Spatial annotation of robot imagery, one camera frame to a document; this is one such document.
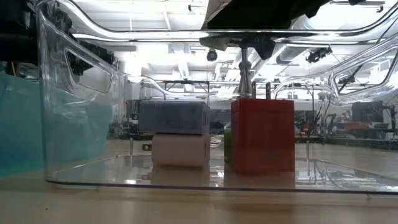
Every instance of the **red block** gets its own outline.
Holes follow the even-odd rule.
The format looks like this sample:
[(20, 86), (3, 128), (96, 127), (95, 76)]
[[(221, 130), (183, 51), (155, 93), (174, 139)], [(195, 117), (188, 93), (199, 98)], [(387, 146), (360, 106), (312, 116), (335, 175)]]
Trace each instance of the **red block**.
[(231, 104), (231, 125), (235, 172), (295, 170), (292, 100), (238, 99)]

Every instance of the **ceiling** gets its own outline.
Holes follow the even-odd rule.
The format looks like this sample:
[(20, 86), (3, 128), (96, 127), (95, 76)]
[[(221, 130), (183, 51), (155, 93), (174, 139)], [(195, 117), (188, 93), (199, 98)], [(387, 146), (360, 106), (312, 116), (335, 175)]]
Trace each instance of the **ceiling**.
[[(208, 7), (208, 0), (76, 0), (75, 2), (97, 24), (117, 31), (198, 30), (203, 25)], [(375, 2), (375, 4), (349, 6), (344, 1), (333, 1), (322, 6), (318, 14), (311, 19), (306, 16), (299, 17), (292, 23), (291, 29), (356, 29), (375, 22), (396, 3), (394, 0), (368, 2)], [(115, 45), (107, 44), (106, 47), (116, 51), (115, 55), (124, 64), (121, 70), (134, 72), (135, 75), (145, 75), (158, 81), (185, 78), (238, 82), (240, 79), (238, 65), (241, 53), (237, 48), (229, 47), (225, 52), (217, 51), (217, 61), (208, 62), (206, 59), (208, 48), (201, 46), (198, 42), (177, 45), (134, 43), (129, 44), (130, 47), (123, 45), (121, 48)], [(317, 63), (306, 61), (310, 51), (317, 49), (312, 46), (297, 47), (277, 44), (273, 56), (266, 61), (262, 61), (254, 49), (249, 49), (252, 80), (274, 82), (279, 79), (282, 82), (288, 77), (322, 72), (368, 49), (371, 45), (332, 45), (330, 47), (333, 53)], [(356, 82), (372, 83), (370, 75), (358, 74), (358, 77)], [(174, 85), (170, 91), (203, 92), (204, 89), (197, 86), (189, 89), (186, 85)], [(211, 87), (211, 91), (232, 93), (236, 91), (236, 87), (217, 84)]]

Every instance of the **gray block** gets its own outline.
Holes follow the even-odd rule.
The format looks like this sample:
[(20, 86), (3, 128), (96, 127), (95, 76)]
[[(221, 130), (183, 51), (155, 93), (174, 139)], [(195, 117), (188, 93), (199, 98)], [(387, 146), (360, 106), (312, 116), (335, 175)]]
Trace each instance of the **gray block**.
[(147, 133), (208, 134), (210, 108), (204, 102), (143, 100), (138, 128)]

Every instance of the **clear plastic bin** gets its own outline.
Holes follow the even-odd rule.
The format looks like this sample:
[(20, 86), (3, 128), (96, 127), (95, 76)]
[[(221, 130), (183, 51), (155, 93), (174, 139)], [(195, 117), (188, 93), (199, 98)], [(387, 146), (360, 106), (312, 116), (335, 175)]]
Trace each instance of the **clear plastic bin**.
[[(398, 101), (398, 35), (383, 33), (395, 27), (396, 5), (375, 23), (355, 30), (118, 32), (95, 24), (68, 0), (39, 1), (36, 13), (45, 179), (51, 183), (164, 189), (398, 193), (398, 141), (393, 112)], [(116, 53), (111, 53), (126, 48), (134, 52), (135, 45), (146, 44), (144, 54), (156, 55), (156, 48), (164, 43), (191, 43), (198, 51), (207, 51), (201, 43), (216, 38), (240, 41), (263, 37), (275, 42), (275, 51), (283, 50), (286, 44), (308, 48), (360, 45), (364, 50), (330, 65), (323, 72), (311, 73), (306, 68), (309, 72), (306, 76), (271, 83), (272, 98), (295, 100), (296, 94), (307, 94), (295, 100), (295, 172), (261, 176), (234, 173), (224, 164), (223, 135), (218, 132), (211, 137), (207, 166), (153, 166), (152, 134), (141, 133), (137, 122), (140, 102), (202, 101), (211, 110), (228, 111), (239, 95), (212, 92), (210, 87), (237, 87), (239, 79), (233, 82), (211, 77), (195, 82), (154, 80), (137, 75), (142, 69), (140, 54), (129, 54), (130, 63), (126, 68), (127, 65), (115, 63)], [(239, 47), (231, 43), (234, 42), (229, 43), (227, 52), (239, 52)], [(223, 61), (222, 52), (217, 52), (220, 57), (212, 65)], [(265, 63), (274, 60), (271, 57)], [(369, 70), (375, 64), (379, 69), (369, 72), (380, 74), (380, 79), (370, 83), (357, 80), (345, 83), (353, 73)], [(172, 85), (186, 85), (186, 89), (195, 86), (202, 90), (181, 93), (170, 91)], [(264, 85), (257, 83), (257, 98), (266, 97)]]

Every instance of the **white ceiling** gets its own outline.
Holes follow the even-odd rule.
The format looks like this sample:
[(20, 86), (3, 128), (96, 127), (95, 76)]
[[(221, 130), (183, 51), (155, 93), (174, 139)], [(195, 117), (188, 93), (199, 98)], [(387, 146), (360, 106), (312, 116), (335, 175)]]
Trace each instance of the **white ceiling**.
[[(97, 24), (111, 30), (198, 30), (205, 20), (208, 0), (76, 0), (75, 1), (86, 14)], [(347, 6), (326, 4), (322, 6), (318, 14), (308, 19), (299, 17), (292, 29), (355, 29), (366, 26), (378, 20), (389, 8), (395, 4), (394, 0), (387, 0), (384, 10), (376, 12), (379, 6)], [(141, 67), (141, 74), (156, 80), (181, 79), (182, 67), (189, 70), (189, 80), (214, 80), (214, 81), (239, 81), (238, 63), (240, 50), (228, 48), (225, 52), (218, 51), (218, 59), (215, 62), (207, 62), (208, 49), (200, 47), (199, 43), (188, 43), (189, 50), (184, 54), (170, 52), (168, 43), (134, 43), (136, 50), (130, 53), (119, 52), (121, 60), (133, 63)], [(326, 56), (317, 63), (309, 64), (305, 57), (310, 49), (295, 55), (287, 65), (277, 63), (276, 57), (285, 48), (277, 45), (274, 55), (262, 62), (257, 53), (252, 50), (249, 59), (252, 62), (253, 72), (256, 74), (253, 80), (258, 82), (272, 82), (275, 78), (280, 81), (292, 76), (308, 75), (321, 72), (339, 62), (350, 58), (354, 54), (371, 47), (365, 46), (331, 46), (332, 55)], [(182, 85), (175, 85), (170, 91), (181, 91)], [(232, 92), (235, 87), (215, 86), (212, 91)]]

